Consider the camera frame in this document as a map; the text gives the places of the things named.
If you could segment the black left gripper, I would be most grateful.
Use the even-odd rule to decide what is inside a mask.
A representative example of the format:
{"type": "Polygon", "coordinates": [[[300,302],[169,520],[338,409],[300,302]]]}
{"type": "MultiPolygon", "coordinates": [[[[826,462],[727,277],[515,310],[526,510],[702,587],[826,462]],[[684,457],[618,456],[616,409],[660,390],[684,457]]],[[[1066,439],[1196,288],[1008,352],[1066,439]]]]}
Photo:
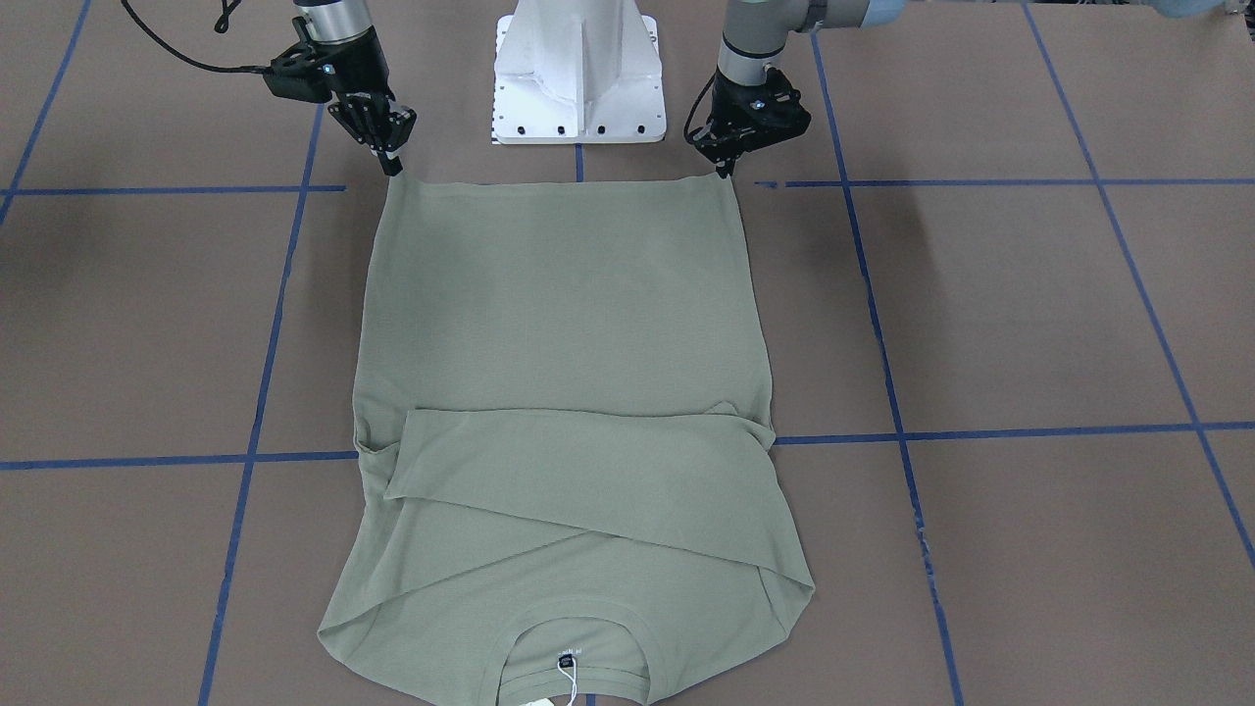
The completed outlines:
{"type": "Polygon", "coordinates": [[[713,93],[710,115],[692,129],[692,145],[718,164],[724,179],[734,174],[740,155],[803,135],[812,120],[801,93],[776,66],[766,68],[766,82],[759,85],[740,85],[717,69],[694,100],[693,115],[708,92],[713,93]]]}

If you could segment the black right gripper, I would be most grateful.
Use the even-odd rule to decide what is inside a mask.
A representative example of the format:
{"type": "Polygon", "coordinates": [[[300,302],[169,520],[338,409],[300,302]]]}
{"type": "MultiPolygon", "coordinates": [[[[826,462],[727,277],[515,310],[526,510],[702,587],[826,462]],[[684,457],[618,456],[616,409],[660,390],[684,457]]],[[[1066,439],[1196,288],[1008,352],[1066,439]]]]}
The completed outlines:
{"type": "Polygon", "coordinates": [[[417,113],[395,102],[376,29],[335,40],[318,38],[316,25],[296,25],[297,41],[264,66],[271,94],[326,104],[328,114],[380,158],[382,173],[400,176],[399,150],[417,113]]]}

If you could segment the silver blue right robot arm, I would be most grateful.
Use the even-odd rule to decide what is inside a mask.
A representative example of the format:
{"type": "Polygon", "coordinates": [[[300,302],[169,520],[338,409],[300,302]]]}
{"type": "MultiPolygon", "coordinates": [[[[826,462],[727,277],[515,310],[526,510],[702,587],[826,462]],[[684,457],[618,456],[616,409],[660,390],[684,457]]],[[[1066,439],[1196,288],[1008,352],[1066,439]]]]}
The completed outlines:
{"type": "Polygon", "coordinates": [[[403,171],[399,152],[417,113],[397,102],[389,66],[364,1],[296,1],[297,41],[265,66],[269,92],[326,107],[388,177],[403,171]]]}

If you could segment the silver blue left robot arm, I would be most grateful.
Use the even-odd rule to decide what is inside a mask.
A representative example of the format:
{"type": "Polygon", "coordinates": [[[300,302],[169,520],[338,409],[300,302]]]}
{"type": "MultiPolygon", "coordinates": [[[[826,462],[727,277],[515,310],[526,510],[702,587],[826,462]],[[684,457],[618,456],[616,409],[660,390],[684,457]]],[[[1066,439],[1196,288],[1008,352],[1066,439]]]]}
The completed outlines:
{"type": "Polygon", "coordinates": [[[717,68],[686,115],[686,144],[728,179],[740,157],[803,135],[811,113],[779,65],[789,36],[887,25],[905,6],[904,1],[728,3],[717,68]]]}

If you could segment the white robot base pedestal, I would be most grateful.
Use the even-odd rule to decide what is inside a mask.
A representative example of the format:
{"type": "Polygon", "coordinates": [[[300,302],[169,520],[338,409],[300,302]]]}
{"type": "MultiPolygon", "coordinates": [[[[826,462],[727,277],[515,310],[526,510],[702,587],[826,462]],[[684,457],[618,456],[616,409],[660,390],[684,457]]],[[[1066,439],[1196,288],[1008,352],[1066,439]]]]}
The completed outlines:
{"type": "Polygon", "coordinates": [[[496,144],[665,138],[658,23],[635,1],[520,1],[496,23],[493,69],[496,144]]]}

